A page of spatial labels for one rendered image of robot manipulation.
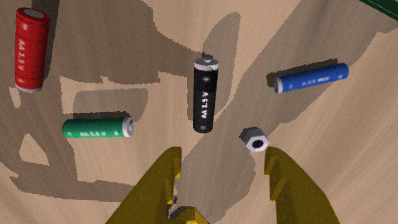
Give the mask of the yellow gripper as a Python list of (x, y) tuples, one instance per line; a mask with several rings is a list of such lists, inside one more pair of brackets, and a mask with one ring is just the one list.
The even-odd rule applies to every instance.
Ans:
[[(170, 147), (152, 164), (105, 224), (165, 224), (175, 178), (180, 178), (182, 148)], [(267, 147), (264, 175), (277, 224), (340, 224), (326, 194), (283, 150)]]

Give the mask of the green aa battery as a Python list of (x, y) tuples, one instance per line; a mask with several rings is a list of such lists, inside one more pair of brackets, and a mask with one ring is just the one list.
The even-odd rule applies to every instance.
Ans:
[(131, 137), (131, 117), (67, 119), (62, 126), (67, 138)]

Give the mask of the black battery with grey top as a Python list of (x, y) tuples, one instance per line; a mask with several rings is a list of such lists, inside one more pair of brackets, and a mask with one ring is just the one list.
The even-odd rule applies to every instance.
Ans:
[(219, 62), (211, 58), (194, 61), (193, 129), (208, 133), (213, 129)]

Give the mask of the red aa battery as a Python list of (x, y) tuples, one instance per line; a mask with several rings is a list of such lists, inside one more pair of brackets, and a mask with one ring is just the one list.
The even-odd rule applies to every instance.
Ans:
[(27, 93), (43, 88), (50, 18), (32, 8), (18, 8), (15, 32), (15, 87)]

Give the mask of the blue battery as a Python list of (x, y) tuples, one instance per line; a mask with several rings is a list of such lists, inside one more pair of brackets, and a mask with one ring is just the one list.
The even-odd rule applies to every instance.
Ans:
[(345, 63), (338, 63), (276, 77), (273, 79), (273, 88), (276, 93), (288, 92), (346, 79), (348, 75), (348, 66)]

